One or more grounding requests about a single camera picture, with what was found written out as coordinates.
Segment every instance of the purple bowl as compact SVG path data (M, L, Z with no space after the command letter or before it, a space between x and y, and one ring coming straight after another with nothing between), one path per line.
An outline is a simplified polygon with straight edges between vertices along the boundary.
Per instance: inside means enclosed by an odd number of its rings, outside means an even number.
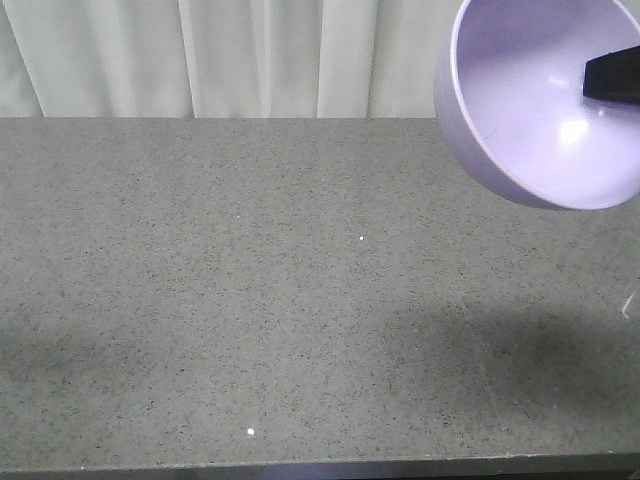
M640 107L585 98L585 63L640 44L617 0L465 0L438 66L451 150L493 192L598 209L640 193Z

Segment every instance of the granite surface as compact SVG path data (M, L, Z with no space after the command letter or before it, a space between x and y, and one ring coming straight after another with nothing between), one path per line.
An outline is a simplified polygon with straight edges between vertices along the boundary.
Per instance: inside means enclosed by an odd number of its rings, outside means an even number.
M640 459L639 199L509 203L435 120L0 145L0 472Z

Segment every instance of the bowl rim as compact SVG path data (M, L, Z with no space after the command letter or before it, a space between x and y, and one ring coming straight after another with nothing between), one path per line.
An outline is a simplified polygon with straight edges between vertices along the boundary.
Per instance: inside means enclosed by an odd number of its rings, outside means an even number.
M471 114L469 113L469 109L467 108L467 103L464 98L464 94L462 93L462 88L460 86L460 75L458 71L458 40L460 38L460 27L462 25L462 21L465 18L469 5L472 2L476 2L478 0L464 0L458 9L458 13L456 14L455 20L453 22L453 29L451 32L450 43L449 43L449 65L450 65L450 75L453 79L453 90L456 96L456 101L460 107L462 112L462 116L464 118L467 127L471 131L471 135L473 139L477 142L478 146L482 149L483 153L486 155L487 159L495 165L495 167L500 170L507 178L509 178L512 182L518 185L523 190L529 192L530 194L546 201L554 205L558 205L560 207L565 207L569 209L576 210L597 210L601 208L607 208L606 206L594 206L594 207L585 207L584 205L579 205L573 202L568 202L566 200L554 198L551 195L541 192L536 187L529 184L529 182L524 181L519 178L518 175L515 175L513 172L509 171L509 169L500 161L495 155L491 153L491 150L485 143L484 139L478 132L475 122ZM640 37L640 23L636 18L631 14L631 12L622 4L621 0L610 0L611 3L616 6L630 21L633 27L636 29L638 36Z

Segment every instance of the lavender bowl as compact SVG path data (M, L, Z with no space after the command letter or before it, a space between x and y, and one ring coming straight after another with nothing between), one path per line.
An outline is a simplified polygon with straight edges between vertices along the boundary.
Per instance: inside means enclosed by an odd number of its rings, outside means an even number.
M585 63L640 44L617 0L465 0L435 101L463 168L493 192L549 209L640 193L640 107L585 98Z

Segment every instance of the curtain fold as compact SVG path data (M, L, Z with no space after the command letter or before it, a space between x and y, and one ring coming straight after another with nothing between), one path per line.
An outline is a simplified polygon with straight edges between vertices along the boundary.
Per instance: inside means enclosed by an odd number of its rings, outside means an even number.
M0 115L42 116L4 4L0 3Z
M324 0L318 117L366 117L377 0Z
M461 2L0 0L0 116L433 117Z
M192 112L175 0L5 0L45 116Z

